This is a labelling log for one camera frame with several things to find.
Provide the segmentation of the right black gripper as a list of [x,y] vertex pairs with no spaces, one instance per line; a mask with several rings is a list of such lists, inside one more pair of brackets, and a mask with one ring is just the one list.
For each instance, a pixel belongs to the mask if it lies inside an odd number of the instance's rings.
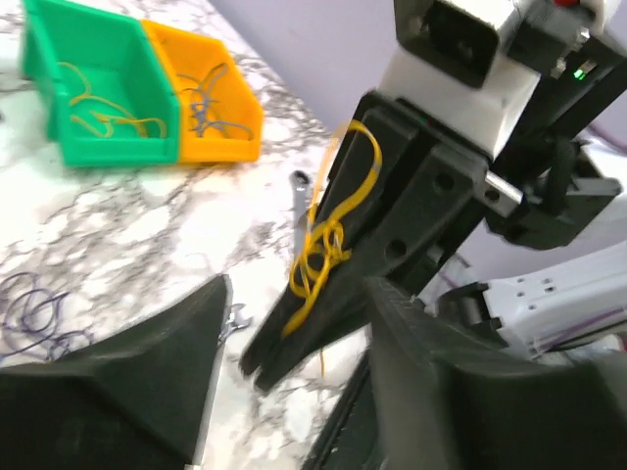
[[589,225],[618,184],[593,169],[576,136],[625,91],[626,48],[591,38],[565,61],[560,77],[540,80],[491,165],[522,193],[510,215],[469,201],[485,178],[483,157],[439,144],[423,163],[424,117],[379,91],[362,96],[288,285],[240,359],[243,375],[270,391],[310,354],[366,324],[364,277],[384,277],[430,247],[407,264],[406,287],[418,294],[481,221],[540,251],[568,245]]

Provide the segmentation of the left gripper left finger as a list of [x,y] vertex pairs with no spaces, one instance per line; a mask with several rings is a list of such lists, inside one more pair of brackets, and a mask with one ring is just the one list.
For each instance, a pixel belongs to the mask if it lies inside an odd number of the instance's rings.
[[229,306],[221,274],[93,346],[2,369],[2,468],[201,464]]

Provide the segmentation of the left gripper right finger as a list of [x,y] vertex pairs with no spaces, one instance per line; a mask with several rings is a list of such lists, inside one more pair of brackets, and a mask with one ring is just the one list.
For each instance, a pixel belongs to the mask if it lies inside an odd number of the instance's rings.
[[626,357],[548,366],[364,283],[380,438],[391,469],[622,469]]

